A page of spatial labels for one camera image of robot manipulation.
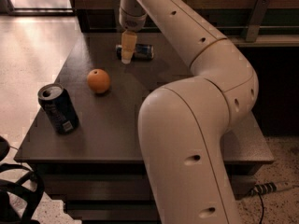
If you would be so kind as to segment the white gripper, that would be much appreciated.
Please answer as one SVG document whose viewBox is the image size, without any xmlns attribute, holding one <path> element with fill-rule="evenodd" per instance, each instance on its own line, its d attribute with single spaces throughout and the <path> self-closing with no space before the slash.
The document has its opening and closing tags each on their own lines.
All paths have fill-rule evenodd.
<svg viewBox="0 0 299 224">
<path fill-rule="evenodd" d="M 119 23 L 124 31 L 121 35 L 121 61 L 129 64 L 133 58 L 137 35 L 146 22 L 147 13 L 136 0 L 120 0 Z"/>
</svg>

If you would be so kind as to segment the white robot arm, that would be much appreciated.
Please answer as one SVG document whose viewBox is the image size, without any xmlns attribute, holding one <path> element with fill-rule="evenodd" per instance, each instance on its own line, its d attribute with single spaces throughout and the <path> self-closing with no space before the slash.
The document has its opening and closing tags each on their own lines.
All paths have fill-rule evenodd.
<svg viewBox="0 0 299 224">
<path fill-rule="evenodd" d="M 192 77 L 156 89 L 138 137 L 162 224 L 242 224 L 221 138 L 253 108 L 257 75 L 238 48 L 181 0 L 121 0 L 120 20 L 142 7 Z"/>
</svg>

